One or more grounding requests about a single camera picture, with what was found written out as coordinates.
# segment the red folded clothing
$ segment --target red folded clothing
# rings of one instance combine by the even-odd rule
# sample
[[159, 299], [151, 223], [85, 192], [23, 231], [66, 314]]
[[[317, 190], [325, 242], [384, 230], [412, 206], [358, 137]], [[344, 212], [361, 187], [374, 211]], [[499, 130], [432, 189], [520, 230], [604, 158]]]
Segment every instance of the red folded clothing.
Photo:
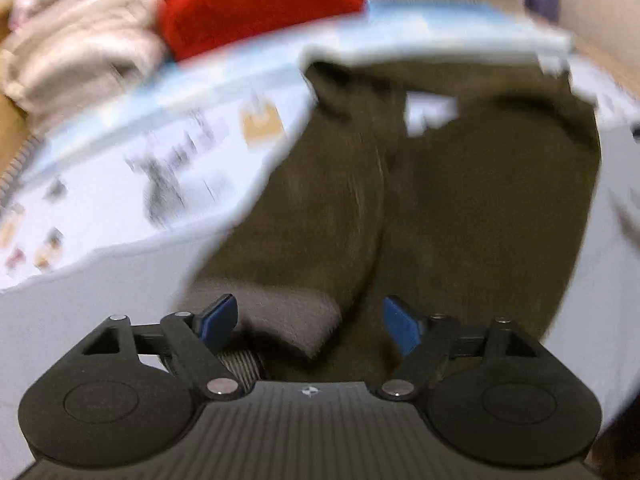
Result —
[[365, 0], [166, 0], [160, 30], [175, 59], [291, 25], [362, 10]]

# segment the silver screw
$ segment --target silver screw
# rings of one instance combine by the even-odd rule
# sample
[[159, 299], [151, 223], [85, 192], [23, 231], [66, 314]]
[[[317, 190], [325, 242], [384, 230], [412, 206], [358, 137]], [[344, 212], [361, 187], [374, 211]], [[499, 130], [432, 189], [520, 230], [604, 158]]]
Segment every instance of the silver screw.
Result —
[[404, 397], [412, 393], [414, 386], [409, 381], [391, 379], [382, 385], [382, 391], [394, 397]]
[[207, 390], [209, 390], [212, 394], [232, 394], [237, 389], [238, 383], [235, 380], [226, 377], [212, 379], [207, 383]]

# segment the mattress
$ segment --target mattress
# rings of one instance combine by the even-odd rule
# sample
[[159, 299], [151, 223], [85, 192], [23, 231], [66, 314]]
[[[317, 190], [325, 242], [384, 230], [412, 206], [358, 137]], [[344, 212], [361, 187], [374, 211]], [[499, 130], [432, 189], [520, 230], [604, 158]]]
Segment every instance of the mattress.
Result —
[[[580, 258], [544, 343], [596, 393], [609, 423], [638, 385], [640, 254], [621, 215], [633, 215], [626, 197], [640, 153], [630, 125], [640, 104], [571, 48], [566, 34], [485, 6], [380, 9], [167, 66], [144, 88], [63, 125], [23, 174], [4, 218], [14, 227], [0, 246], [0, 478], [31, 459], [16, 417], [27, 387], [111, 314], [158, 322], [250, 210], [305, 123], [314, 97], [300, 69], [314, 57], [449, 52], [570, 65], [575, 92], [598, 107], [603, 164]], [[450, 98], [408, 96], [409, 134], [455, 115]], [[268, 127], [255, 128], [257, 118]], [[153, 200], [158, 173], [176, 187], [173, 204]]]

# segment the blue gripper pad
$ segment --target blue gripper pad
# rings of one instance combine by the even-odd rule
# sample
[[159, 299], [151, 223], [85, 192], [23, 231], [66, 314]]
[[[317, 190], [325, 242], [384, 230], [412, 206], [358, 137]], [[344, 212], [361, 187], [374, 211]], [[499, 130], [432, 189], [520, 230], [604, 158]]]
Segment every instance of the blue gripper pad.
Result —
[[233, 295], [225, 294], [194, 316], [193, 331], [212, 353], [217, 353], [237, 323], [238, 302]]
[[402, 355], [409, 355], [422, 340], [420, 322], [405, 310], [402, 301], [395, 296], [385, 298], [384, 319], [386, 331], [396, 342]]

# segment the white bedding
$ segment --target white bedding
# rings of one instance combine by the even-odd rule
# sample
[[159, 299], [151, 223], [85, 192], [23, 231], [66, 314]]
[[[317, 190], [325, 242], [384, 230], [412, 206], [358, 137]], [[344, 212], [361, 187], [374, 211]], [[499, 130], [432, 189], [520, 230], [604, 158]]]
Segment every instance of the white bedding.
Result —
[[[495, 36], [500, 33], [497, 23], [507, 25], [503, 18], [496, 20], [485, 29], [491, 30], [488, 37], [492, 40], [487, 43], [485, 38], [484, 46], [500, 44]], [[434, 37], [442, 41], [444, 28], [439, 30], [432, 24], [428, 29], [431, 35], [438, 30]], [[455, 29], [449, 26], [446, 30], [464, 38]], [[540, 44], [518, 52], [536, 52]], [[557, 47], [556, 43], [555, 54], [561, 54]], [[465, 52], [487, 54], [493, 50], [467, 46]], [[209, 74], [220, 69], [217, 63], [200, 63]], [[271, 57], [269, 64], [270, 70], [262, 72], [264, 79], [254, 75], [247, 80], [244, 71], [241, 81], [227, 81], [232, 86], [221, 85], [219, 80], [215, 84], [203, 82], [198, 92], [191, 89], [188, 99], [177, 94], [169, 99], [158, 93], [168, 99], [164, 108], [170, 108], [172, 114], [161, 120], [154, 116], [159, 120], [156, 124], [145, 123], [150, 125], [146, 136], [123, 134], [122, 129], [114, 128], [108, 148], [99, 142], [104, 137], [92, 142], [81, 139], [82, 144], [76, 143], [73, 150], [73, 143], [67, 144], [60, 149], [65, 156], [46, 154], [49, 165], [36, 165], [40, 173], [31, 173], [31, 186], [15, 197], [27, 212], [36, 212], [25, 216], [16, 235], [25, 240], [25, 253], [33, 254], [35, 245], [52, 227], [59, 229], [64, 239], [57, 270], [41, 275], [28, 260], [31, 268], [18, 279], [16, 269], [13, 276], [5, 275], [4, 282], [0, 281], [5, 287], [0, 293], [0, 312], [4, 313], [0, 323], [0, 478], [12, 478], [31, 459], [16, 418], [25, 389], [105, 317], [122, 313], [133, 323], [158, 322], [171, 309], [203, 254], [210, 253], [225, 231], [248, 211], [270, 169], [287, 153], [304, 125], [312, 97], [292, 63], [277, 64]], [[640, 186], [635, 173], [640, 153], [629, 131], [629, 124], [640, 120], [640, 105], [585, 60], [573, 57], [571, 65], [575, 91], [597, 99], [599, 104], [603, 163], [574, 277], [544, 343], [596, 393], [607, 424], [635, 392], [639, 379], [635, 356], [640, 343], [636, 343], [635, 333], [640, 329], [640, 311], [635, 298], [640, 296], [636, 279], [640, 245], [635, 240], [640, 236], [636, 237], [629, 222], [623, 224], [621, 218], [633, 218], [629, 189], [635, 182]], [[180, 79], [184, 74], [171, 77], [184, 82]], [[238, 116], [241, 109], [255, 104], [256, 96], [276, 105], [283, 131], [248, 145]], [[113, 106], [97, 113], [104, 114]], [[194, 118], [193, 109], [199, 110], [199, 118]], [[436, 126], [454, 115], [455, 102], [449, 98], [409, 98], [410, 133], [420, 129], [424, 121]], [[200, 142], [202, 117], [208, 125], [204, 130], [211, 126], [214, 132], [215, 149], [196, 146], [186, 171], [179, 170], [180, 187], [192, 200], [186, 198], [185, 207], [158, 227], [145, 216], [148, 180], [131, 171], [127, 160], [149, 153], [167, 159], [177, 142], [184, 145], [185, 132], [193, 134], [195, 143]], [[79, 157], [81, 153], [88, 158]], [[43, 195], [54, 174], [60, 174], [67, 192], [59, 202], [50, 203]], [[209, 206], [201, 207], [207, 193]], [[36, 277], [24, 281], [32, 275]]]

